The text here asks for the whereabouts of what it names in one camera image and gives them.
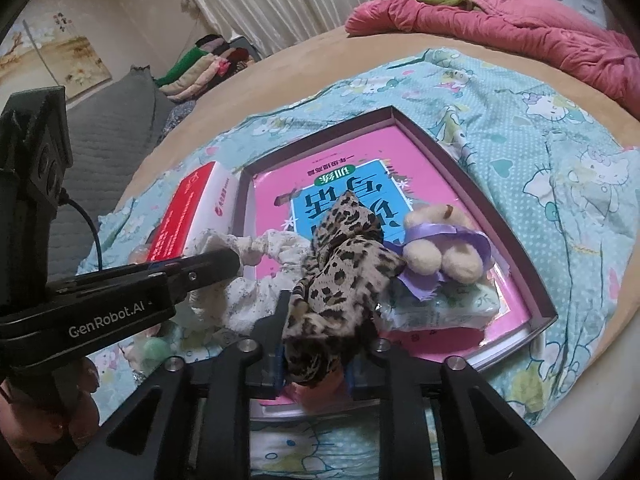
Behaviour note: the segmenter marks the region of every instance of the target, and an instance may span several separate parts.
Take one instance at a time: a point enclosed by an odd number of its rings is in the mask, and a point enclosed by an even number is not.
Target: cardboard box
[[[147,261],[193,256],[206,230],[228,234],[233,223],[238,180],[219,162],[210,162],[185,177],[164,214]]]

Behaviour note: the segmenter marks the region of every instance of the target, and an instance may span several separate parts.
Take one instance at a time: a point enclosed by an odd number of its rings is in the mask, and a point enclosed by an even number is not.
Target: light blue bedsheet
[[[389,105],[430,132],[492,200],[558,310],[558,321],[541,338],[486,374],[535,424],[573,386],[615,310],[636,233],[640,166],[636,150],[624,150],[585,110],[528,76],[454,50],[427,50],[248,117],[102,218],[104,263],[126,262],[194,168],[218,160],[239,171],[292,140]],[[79,267],[89,270],[95,270],[95,251]],[[202,358],[220,348],[206,340],[185,333],[172,345]],[[95,399],[104,418],[134,381],[117,347],[96,357],[102,386]],[[372,413],[261,425],[252,461],[259,470],[303,478],[376,478],[377,426]]]

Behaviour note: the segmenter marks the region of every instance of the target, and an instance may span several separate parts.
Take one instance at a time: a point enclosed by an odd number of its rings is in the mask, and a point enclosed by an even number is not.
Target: stuffed teddy bear
[[[405,230],[423,223],[474,229],[461,209],[448,204],[425,205],[409,211],[404,217]],[[480,254],[472,245],[462,240],[418,238],[404,246],[402,256],[409,269],[423,276],[443,270],[450,278],[468,285],[477,282],[484,275]]]

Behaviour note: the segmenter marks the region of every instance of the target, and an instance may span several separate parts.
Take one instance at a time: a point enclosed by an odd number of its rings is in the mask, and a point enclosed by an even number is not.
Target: purple bow
[[[472,231],[466,227],[449,224],[419,224],[411,227],[404,232],[404,243],[397,245],[392,242],[384,241],[386,248],[391,249],[393,252],[402,255],[402,248],[409,242],[413,242],[419,238],[433,238],[439,239],[448,238],[453,240],[460,240],[471,245],[482,260],[482,268],[484,272],[487,272],[491,267],[491,256],[495,253],[493,250],[493,244],[489,241],[489,238],[480,231]],[[453,281],[453,278],[447,276],[446,273],[438,270],[429,276],[423,276],[417,272],[413,272],[406,267],[400,276],[400,280],[406,285],[406,288],[420,301],[430,300],[435,296],[437,288],[440,283]]]

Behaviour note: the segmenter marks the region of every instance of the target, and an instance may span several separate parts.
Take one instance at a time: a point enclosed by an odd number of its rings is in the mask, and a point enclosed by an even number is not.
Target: leopard print scarf
[[[375,338],[378,296],[404,269],[378,217],[347,191],[316,228],[282,334],[289,378],[315,386]]]

